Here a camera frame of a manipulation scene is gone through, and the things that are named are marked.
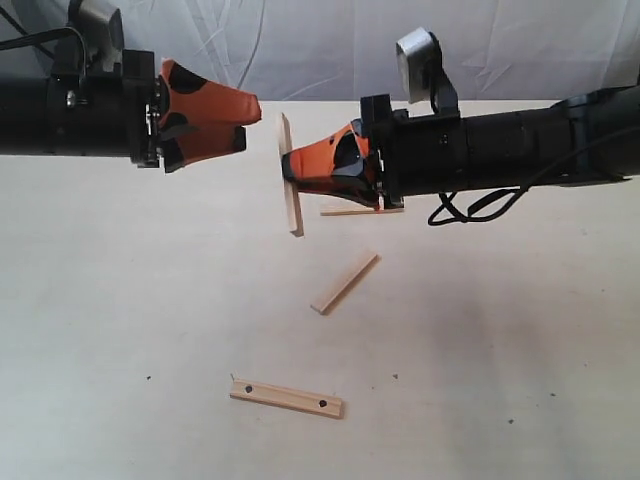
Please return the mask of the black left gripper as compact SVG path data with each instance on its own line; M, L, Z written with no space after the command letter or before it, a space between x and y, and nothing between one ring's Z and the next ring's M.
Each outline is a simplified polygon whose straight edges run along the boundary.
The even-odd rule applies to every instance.
M255 94L207 80L173 59L162 61L159 79L167 174L246 150L243 126L262 118ZM157 86L151 51L125 49L112 71L92 66L85 76L69 54L57 54L47 87L47 152L159 167Z

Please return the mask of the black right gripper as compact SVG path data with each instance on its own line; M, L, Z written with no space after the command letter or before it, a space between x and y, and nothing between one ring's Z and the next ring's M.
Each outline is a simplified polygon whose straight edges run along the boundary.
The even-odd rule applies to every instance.
M283 178L295 180L301 193L371 209L380 208L380 194L386 208L399 208L406 196L450 190L468 168L467 132L457 105L412 117L393 109L388 94L366 96L360 119L283 154ZM373 179L369 153L377 168L375 188L367 181Z

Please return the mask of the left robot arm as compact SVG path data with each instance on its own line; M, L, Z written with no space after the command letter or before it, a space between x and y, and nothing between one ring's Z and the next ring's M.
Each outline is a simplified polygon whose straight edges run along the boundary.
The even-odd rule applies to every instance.
M150 51L125 50L114 71L58 66L48 78L1 84L4 155L128 158L175 172L245 151L259 122L256 95L203 78Z

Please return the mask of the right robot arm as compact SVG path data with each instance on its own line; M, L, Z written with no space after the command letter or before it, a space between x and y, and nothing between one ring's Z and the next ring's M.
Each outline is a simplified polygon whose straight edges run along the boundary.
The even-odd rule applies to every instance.
M367 207L409 196L617 183L639 173L639 89L606 88L546 108L410 116L386 95L329 137L281 156L300 192Z

